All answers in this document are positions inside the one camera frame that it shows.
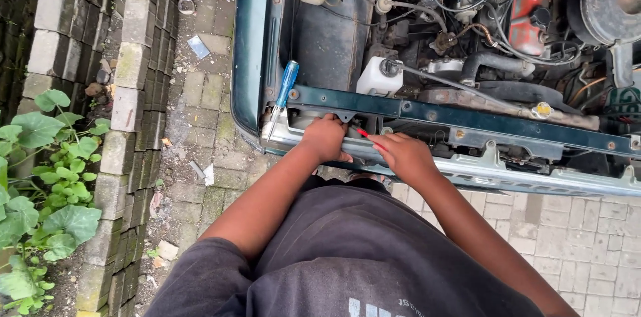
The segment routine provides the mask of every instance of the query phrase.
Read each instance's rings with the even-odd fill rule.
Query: blue screwdriver
[[[270,126],[269,133],[267,134],[267,141],[272,137],[274,133],[274,127],[276,126],[276,121],[278,116],[283,112],[285,104],[287,104],[287,98],[289,97],[289,92],[292,90],[293,83],[296,81],[296,76],[298,76],[298,63],[290,60],[287,62],[287,67],[284,68],[283,72],[283,83],[281,84],[281,90],[278,92],[278,99],[276,100],[276,107],[272,110],[272,116],[269,118]]]

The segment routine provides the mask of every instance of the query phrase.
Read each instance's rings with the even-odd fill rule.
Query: green plant
[[[147,256],[149,256],[151,258],[155,258],[155,257],[159,256],[158,248],[159,247],[156,247],[156,248],[154,248],[152,250],[147,250],[145,253],[147,254]]]
[[[0,293],[12,299],[3,308],[17,308],[21,314],[34,313],[53,299],[45,294],[54,284],[45,280],[44,263],[70,256],[95,235],[101,210],[94,208],[85,182],[97,175],[84,170],[102,158],[94,152],[102,143],[98,136],[110,126],[107,119],[98,119],[93,128],[77,132],[73,126],[84,117],[62,110],[70,100],[60,91],[46,91],[35,102],[44,112],[58,109],[60,114],[21,114],[0,127],[0,248],[17,252],[0,266],[12,268],[0,274]],[[11,175],[14,167],[39,153],[48,159],[31,175]]]

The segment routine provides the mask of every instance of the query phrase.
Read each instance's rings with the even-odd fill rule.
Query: screwdriver handle
[[[277,107],[284,108],[289,91],[292,90],[293,84],[296,81],[296,76],[298,76],[298,68],[299,65],[297,62],[293,60],[287,62],[287,67],[284,68],[281,90],[278,92],[278,99],[276,100]]]

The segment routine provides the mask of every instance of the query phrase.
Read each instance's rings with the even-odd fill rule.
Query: hand
[[[425,181],[429,175],[440,175],[428,145],[418,139],[413,139],[404,133],[370,135],[367,139],[387,149],[385,151],[376,144],[373,146],[385,159],[390,169],[410,186],[416,186]]]
[[[298,145],[318,157],[319,164],[329,161],[351,163],[354,161],[352,157],[341,151],[343,137],[347,131],[347,124],[341,122],[335,114],[327,113],[323,118],[314,118],[314,121],[305,129],[302,141]]]

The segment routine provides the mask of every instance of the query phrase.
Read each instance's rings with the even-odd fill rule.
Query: red screwdriver
[[[360,129],[360,128],[357,128],[357,132],[358,132],[358,133],[360,133],[360,134],[361,134],[362,136],[364,136],[365,138],[369,137],[369,133],[365,132],[364,130],[362,130],[362,129]],[[372,142],[372,143],[374,143],[375,145],[379,146],[379,147],[380,147],[380,149],[382,149],[382,150],[384,150],[384,151],[388,151],[388,150],[387,150],[387,148],[385,148],[385,147],[381,146],[381,145],[380,145],[380,144],[378,144],[377,142]]]

